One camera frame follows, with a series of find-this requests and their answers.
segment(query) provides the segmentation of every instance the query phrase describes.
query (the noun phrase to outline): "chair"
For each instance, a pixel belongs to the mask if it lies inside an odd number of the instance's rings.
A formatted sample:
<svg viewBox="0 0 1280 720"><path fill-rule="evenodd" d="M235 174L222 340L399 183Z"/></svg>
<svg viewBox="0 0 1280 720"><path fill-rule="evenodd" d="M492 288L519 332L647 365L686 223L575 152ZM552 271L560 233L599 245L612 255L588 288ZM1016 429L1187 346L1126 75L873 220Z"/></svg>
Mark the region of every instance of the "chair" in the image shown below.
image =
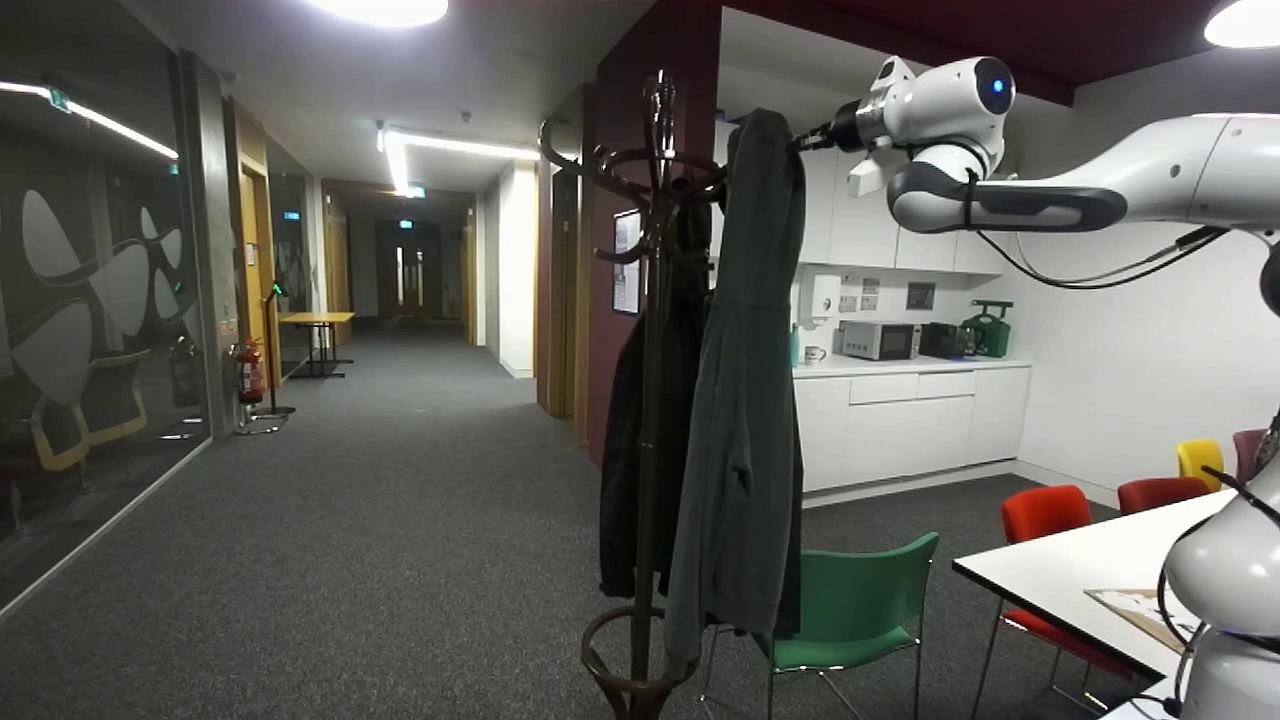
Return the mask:
<svg viewBox="0 0 1280 720"><path fill-rule="evenodd" d="M1214 440L1202 440L1202 435L1178 440L1172 454L1175 454L1175 475L1192 475L1207 486L1218 486L1218 480L1202 473L1202 467L1223 473L1223 451L1214 448Z"/></svg>
<svg viewBox="0 0 1280 720"><path fill-rule="evenodd" d="M1037 537L1050 537L1050 533L1069 533L1069 529L1084 529L1088 525L1088 500L1075 484L1047 484L1047 486L1029 486L1029 493L1016 493L999 502L999 519L1002 519L1002 540L1008 542L1023 542L1023 540L1037 540ZM995 607L995 618L993 618L993 635L986 635L986 652L985 652L985 668L978 668L978 684L976 684L976 699L971 699L971 715L978 710L985 704L985 688L986 688L986 668L993 668L993 654L995 654L995 630L1011 629L1011 630L1023 630L1023 635L1038 635L1047 638L1054 652L1050 652L1050 673L1047 673L1047 688L1070 704L1101 704L1088 694L1088 673L1092 668L1105 668L1105 673L1114 673L1114 677L1126 677L1126 659L1084 638L1081 630L1030 611L1030 607L1020 607L1020 604L999 604ZM1060 652L1070 652L1084 659L1084 688L1081 691L1063 691L1054 684L1054 673L1060 673Z"/></svg>
<svg viewBox="0 0 1280 720"><path fill-rule="evenodd" d="M1207 484L1199 480L1187 480L1187 475L1142 475L1142 480L1126 480L1114 486L1114 500L1121 500L1121 512L1130 515L1130 512L1148 512L1148 507L1159 507L1159 502L1178 502L1178 500L1192 500L1192 495L1202 495L1213 493Z"/></svg>
<svg viewBox="0 0 1280 720"><path fill-rule="evenodd" d="M1264 440L1267 440L1267 432L1264 432L1264 429L1230 432L1230 448L1234 448L1234 480L1238 480L1238 484L1243 484L1243 480L1250 480L1250 475L1264 467L1264 459L1258 459Z"/></svg>
<svg viewBox="0 0 1280 720"><path fill-rule="evenodd" d="M922 597L935 542L938 537L922 533L887 551L800 551L800 630L784 638L754 638L769 659L769 715L771 684L784 673L825 678L857 715L853 699L832 677L903 646L915 652L910 715L921 715Z"/></svg>

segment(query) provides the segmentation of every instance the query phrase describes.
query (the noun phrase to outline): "green chair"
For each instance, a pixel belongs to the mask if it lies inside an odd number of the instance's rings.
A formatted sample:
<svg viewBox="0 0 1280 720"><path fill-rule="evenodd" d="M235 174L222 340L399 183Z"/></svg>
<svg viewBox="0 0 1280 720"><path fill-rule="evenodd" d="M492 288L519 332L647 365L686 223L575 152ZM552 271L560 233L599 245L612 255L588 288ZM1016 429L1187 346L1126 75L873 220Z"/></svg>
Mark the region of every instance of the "green chair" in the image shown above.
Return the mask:
<svg viewBox="0 0 1280 720"><path fill-rule="evenodd" d="M760 638L769 659L769 715L771 684L784 673L825 678L836 699L858 715L832 677L903 646L915 652L910 715L921 715L922 597L935 542L938 537L922 533L887 551L800 551L800 630ZM711 699L717 638L721 630L707 646L704 707Z"/></svg>

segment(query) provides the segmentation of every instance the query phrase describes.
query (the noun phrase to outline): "coat rack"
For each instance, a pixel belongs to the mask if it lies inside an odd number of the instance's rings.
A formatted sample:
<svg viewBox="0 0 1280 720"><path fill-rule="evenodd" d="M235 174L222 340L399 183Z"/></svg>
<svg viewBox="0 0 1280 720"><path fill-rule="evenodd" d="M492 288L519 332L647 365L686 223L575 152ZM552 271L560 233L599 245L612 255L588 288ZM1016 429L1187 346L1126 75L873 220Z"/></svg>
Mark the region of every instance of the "coat rack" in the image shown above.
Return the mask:
<svg viewBox="0 0 1280 720"><path fill-rule="evenodd" d="M721 169L698 154L682 154L676 146L676 88L669 73L650 73L645 88L645 141L639 146L591 146L585 163L567 161L552 144L552 122L540 130L542 161L573 174L588 174L591 183L633 198L639 207L639 245L629 253L599 253L608 264L639 264L639 277L647 277L645 292L645 379L639 387L639 500L634 500L634 599L622 607L612 607L596 616L581 638L581 659L608 694L614 715L647 720L658 715L663 699L682 677L658 677L650 678L647 654L650 654L650 618L663 611L650 604L650 519L655 519L655 424L658 424L658 390L663 387L663 337L669 337L669 311L670 311L670 284L669 264L686 260L670 245L670 215L682 198L697 194L721 194ZM629 643L633 643L633 668L629 677L614 677L605 654L596 652L596 635L608 623L629 618Z"/></svg>

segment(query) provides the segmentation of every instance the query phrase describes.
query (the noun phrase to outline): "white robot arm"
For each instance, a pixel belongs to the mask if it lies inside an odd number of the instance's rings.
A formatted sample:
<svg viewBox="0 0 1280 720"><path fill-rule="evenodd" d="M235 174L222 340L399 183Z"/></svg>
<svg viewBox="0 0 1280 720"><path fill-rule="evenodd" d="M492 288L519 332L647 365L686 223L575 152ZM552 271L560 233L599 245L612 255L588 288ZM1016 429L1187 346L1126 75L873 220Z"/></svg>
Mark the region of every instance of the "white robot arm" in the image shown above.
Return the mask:
<svg viewBox="0 0 1280 720"><path fill-rule="evenodd" d="M1280 115L1178 115L1148 122L1105 154L1047 179L993 179L1016 83L976 57L930 73L884 59L873 90L807 130L800 146L873 152L887 212L910 233L1016 228L1094 233L1126 220L1280 228ZM1280 260L1264 299L1280 311ZM1192 652L1192 720L1280 715L1280 459L1247 495L1182 537L1169 588L1207 623Z"/></svg>

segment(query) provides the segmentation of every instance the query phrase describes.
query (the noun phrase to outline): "glass wall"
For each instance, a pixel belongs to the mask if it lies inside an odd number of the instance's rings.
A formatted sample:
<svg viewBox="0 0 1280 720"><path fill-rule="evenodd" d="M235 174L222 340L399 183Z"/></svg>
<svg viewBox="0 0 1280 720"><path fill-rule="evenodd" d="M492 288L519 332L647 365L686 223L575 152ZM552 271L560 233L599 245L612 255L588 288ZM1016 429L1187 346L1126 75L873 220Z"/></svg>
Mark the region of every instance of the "glass wall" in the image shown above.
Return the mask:
<svg viewBox="0 0 1280 720"><path fill-rule="evenodd" d="M0 25L0 604L203 440L171 57L116 3Z"/></svg>

